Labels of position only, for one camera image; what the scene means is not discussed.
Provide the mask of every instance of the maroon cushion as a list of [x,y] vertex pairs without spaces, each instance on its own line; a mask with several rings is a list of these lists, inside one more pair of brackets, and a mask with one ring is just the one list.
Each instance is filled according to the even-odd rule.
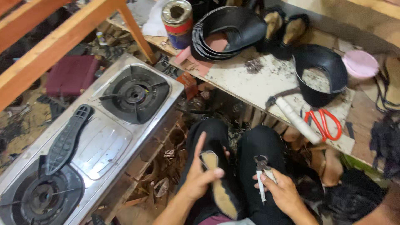
[[94,56],[65,56],[48,74],[46,92],[51,96],[79,96],[94,82],[99,67]]

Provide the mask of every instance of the tin can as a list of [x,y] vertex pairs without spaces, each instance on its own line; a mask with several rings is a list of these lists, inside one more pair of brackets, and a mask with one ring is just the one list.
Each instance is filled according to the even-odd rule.
[[97,32],[97,33],[96,33],[96,36],[97,36],[97,39],[99,40],[99,44],[100,44],[100,45],[107,45],[106,39],[104,38],[102,32]]
[[172,46],[185,49],[192,43],[193,12],[186,0],[172,0],[162,8],[161,19]]

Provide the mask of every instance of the stove burner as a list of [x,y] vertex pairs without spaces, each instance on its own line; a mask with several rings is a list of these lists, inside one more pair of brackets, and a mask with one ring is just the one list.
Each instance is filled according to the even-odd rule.
[[102,106],[116,117],[133,124],[147,122],[169,92],[167,81],[140,66],[131,66],[104,91]]
[[83,195],[82,179],[69,165],[40,177],[38,166],[36,160],[2,195],[0,217],[6,225],[63,224]]
[[37,186],[32,192],[31,208],[36,214],[45,214],[50,211],[58,200],[50,184],[44,183]]
[[128,86],[124,85],[121,88],[121,93],[124,100],[129,104],[134,104],[144,100],[146,90],[140,85]]

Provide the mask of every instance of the shoe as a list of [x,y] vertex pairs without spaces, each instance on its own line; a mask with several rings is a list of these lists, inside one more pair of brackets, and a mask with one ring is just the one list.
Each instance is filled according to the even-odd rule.
[[285,33],[279,46],[274,49],[272,55],[281,60],[290,60],[293,53],[293,43],[299,40],[310,25],[307,14],[291,16],[286,24]]
[[256,43],[256,50],[260,53],[275,52],[285,33],[286,13],[280,6],[274,6],[262,10],[260,16],[268,26],[265,38]]
[[207,151],[200,153],[204,170],[213,170],[219,167],[225,172],[223,178],[211,184],[215,204],[221,213],[230,219],[243,219],[246,216],[244,196],[241,194],[238,181],[233,174],[234,169],[229,166],[225,158],[221,143],[210,141],[204,149],[207,149]]

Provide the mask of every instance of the hand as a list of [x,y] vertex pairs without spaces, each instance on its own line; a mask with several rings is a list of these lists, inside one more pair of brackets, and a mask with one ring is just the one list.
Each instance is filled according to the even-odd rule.
[[[303,201],[300,198],[296,190],[292,179],[288,176],[281,174],[278,170],[272,168],[272,173],[278,184],[275,184],[264,174],[261,174],[260,178],[262,183],[265,185],[264,191],[270,191],[274,197],[276,205],[288,215],[290,218],[297,216],[299,213],[308,211]],[[253,180],[257,180],[257,175],[253,176]],[[260,188],[258,183],[254,185],[255,188]]]
[[184,194],[193,202],[201,198],[206,193],[208,184],[210,182],[216,181],[224,176],[224,171],[221,168],[208,170],[206,172],[203,171],[202,162],[199,156],[201,150],[203,149],[206,136],[206,132],[201,133],[199,140],[197,141],[196,148],[194,150],[194,158],[188,175],[186,176],[186,181],[178,192],[178,194]]

